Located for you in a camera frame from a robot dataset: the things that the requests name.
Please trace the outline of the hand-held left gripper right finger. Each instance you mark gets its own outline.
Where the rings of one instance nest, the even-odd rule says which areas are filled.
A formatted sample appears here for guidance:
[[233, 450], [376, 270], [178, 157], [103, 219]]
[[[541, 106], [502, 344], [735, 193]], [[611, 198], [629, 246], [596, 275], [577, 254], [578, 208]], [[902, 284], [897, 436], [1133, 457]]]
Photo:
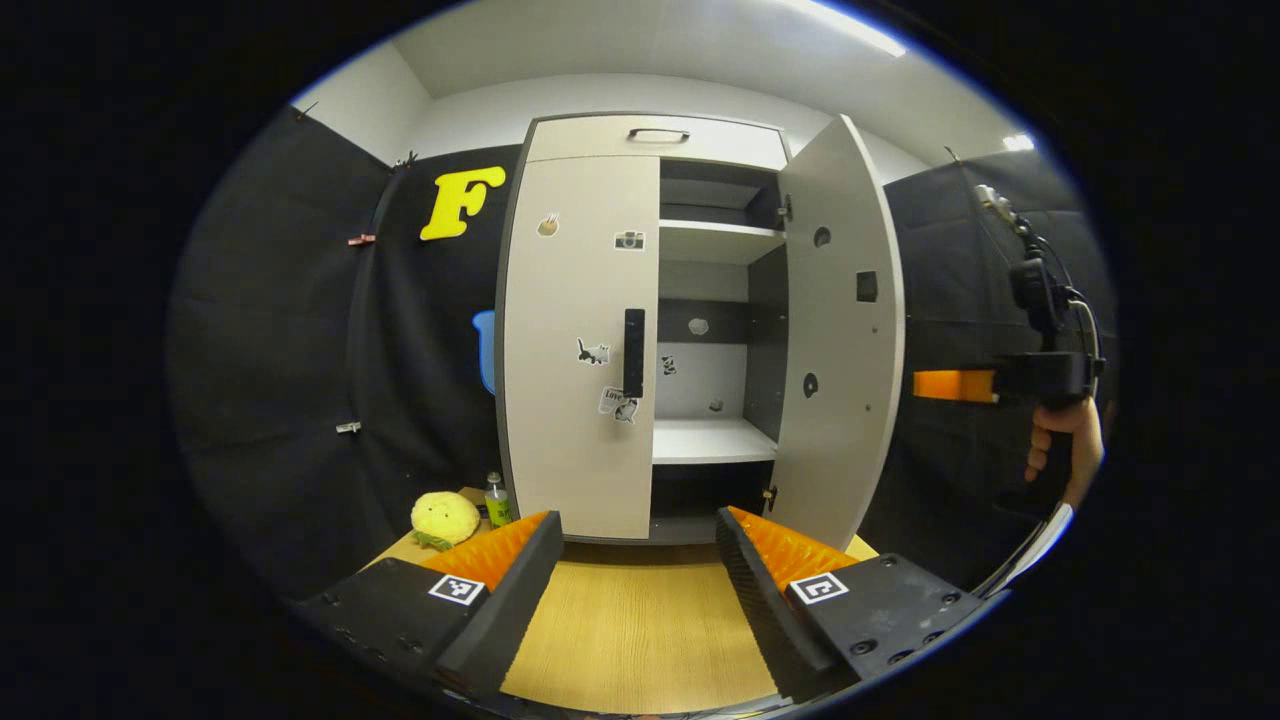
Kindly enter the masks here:
[[897, 553], [855, 559], [737, 507], [716, 546], [780, 696], [865, 691], [943, 644], [986, 601]]

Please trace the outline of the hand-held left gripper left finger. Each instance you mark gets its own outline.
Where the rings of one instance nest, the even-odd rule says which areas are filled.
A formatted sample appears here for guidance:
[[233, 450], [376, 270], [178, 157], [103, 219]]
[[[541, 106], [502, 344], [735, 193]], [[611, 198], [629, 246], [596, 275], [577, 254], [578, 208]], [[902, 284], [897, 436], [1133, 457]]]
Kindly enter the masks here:
[[300, 616], [411, 691], [489, 700], [563, 550], [559, 512], [538, 512], [420, 562], [374, 562], [301, 602]]

